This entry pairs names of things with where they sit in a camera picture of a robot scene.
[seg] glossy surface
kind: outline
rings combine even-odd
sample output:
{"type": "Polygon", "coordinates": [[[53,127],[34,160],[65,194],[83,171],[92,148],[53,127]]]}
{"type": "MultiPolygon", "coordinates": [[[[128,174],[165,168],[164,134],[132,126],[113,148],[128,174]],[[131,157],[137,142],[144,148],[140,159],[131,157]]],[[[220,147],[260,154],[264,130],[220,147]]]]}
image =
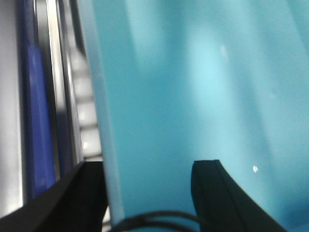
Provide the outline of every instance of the glossy surface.
{"type": "Polygon", "coordinates": [[[19,3],[0,1],[0,217],[21,207],[25,199],[19,3]]]}
{"type": "Polygon", "coordinates": [[[306,231],[308,3],[85,2],[114,222],[194,213],[193,161],[219,159],[281,225],[306,231]]]}

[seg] silver metal frame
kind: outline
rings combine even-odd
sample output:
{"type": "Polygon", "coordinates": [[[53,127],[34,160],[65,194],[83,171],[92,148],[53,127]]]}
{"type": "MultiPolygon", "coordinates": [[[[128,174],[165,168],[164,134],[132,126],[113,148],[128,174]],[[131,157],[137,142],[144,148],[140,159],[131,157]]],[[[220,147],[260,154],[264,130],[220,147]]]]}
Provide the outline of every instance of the silver metal frame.
{"type": "Polygon", "coordinates": [[[0,1],[0,217],[25,200],[18,0],[0,1]]]}

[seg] teal plastic panel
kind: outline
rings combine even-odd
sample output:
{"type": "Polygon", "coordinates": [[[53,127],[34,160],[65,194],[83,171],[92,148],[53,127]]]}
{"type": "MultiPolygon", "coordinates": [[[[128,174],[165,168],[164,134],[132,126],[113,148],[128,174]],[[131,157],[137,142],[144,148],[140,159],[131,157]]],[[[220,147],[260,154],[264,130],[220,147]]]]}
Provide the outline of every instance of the teal plastic panel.
{"type": "Polygon", "coordinates": [[[307,1],[79,6],[114,222],[194,213],[193,161],[219,159],[281,225],[308,230],[307,1]]]}

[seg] cord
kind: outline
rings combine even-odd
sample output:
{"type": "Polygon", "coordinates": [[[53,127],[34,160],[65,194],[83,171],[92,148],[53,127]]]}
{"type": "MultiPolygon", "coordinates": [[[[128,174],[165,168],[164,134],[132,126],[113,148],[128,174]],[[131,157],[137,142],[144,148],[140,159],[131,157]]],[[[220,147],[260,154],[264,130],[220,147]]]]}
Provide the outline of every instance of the cord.
{"type": "Polygon", "coordinates": [[[155,217],[157,218],[157,217],[166,217],[166,216],[189,219],[189,220],[198,222],[200,225],[214,229],[214,227],[209,222],[206,222],[203,219],[193,216],[191,214],[181,212],[181,211],[162,210],[162,211],[144,213],[144,214],[140,214],[134,217],[128,217],[122,220],[116,226],[114,226],[109,232],[129,231],[132,229],[143,228],[143,227],[161,227],[161,228],[168,228],[168,229],[181,231],[181,232],[194,232],[190,228],[184,227],[176,223],[152,220],[152,218],[155,218],[155,217]]]}
{"type": "Polygon", "coordinates": [[[174,231],[180,231],[180,232],[195,232],[194,230],[176,224],[172,222],[166,222],[166,221],[143,221],[142,223],[135,224],[135,225],[121,225],[121,226],[115,226],[109,232],[124,232],[124,231],[130,231],[133,229],[139,229],[139,228],[145,228],[145,227],[159,227],[159,228],[166,228],[171,229],[174,231]]]}
{"type": "Polygon", "coordinates": [[[135,218],[148,219],[148,218],[166,217],[166,216],[185,218],[185,219],[188,219],[188,220],[195,221],[195,222],[199,223],[200,225],[204,225],[206,227],[213,229],[213,226],[209,222],[207,222],[207,221],[205,221],[205,220],[203,220],[199,217],[196,217],[194,215],[191,215],[189,213],[185,213],[185,212],[181,212],[181,211],[175,211],[175,210],[154,211],[154,212],[149,212],[149,213],[137,215],[137,216],[135,216],[135,218]]]}

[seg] white plastic piece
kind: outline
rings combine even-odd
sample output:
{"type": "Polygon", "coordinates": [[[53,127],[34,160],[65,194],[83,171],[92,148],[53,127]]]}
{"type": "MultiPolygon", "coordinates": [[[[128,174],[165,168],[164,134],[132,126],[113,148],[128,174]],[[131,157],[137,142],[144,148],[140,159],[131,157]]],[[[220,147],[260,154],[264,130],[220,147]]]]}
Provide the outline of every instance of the white plastic piece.
{"type": "Polygon", "coordinates": [[[101,154],[100,137],[98,128],[82,129],[82,154],[84,157],[101,154]]]}
{"type": "Polygon", "coordinates": [[[93,96],[90,78],[74,78],[75,97],[77,100],[88,99],[93,96]]]}
{"type": "Polygon", "coordinates": [[[73,72],[88,70],[88,63],[84,55],[77,49],[71,49],[71,68],[73,72]]]}
{"type": "Polygon", "coordinates": [[[102,155],[90,156],[90,157],[85,157],[84,160],[87,162],[103,161],[103,157],[102,155]]]}
{"type": "Polygon", "coordinates": [[[93,101],[77,104],[77,112],[81,127],[96,125],[97,115],[93,101]]]}

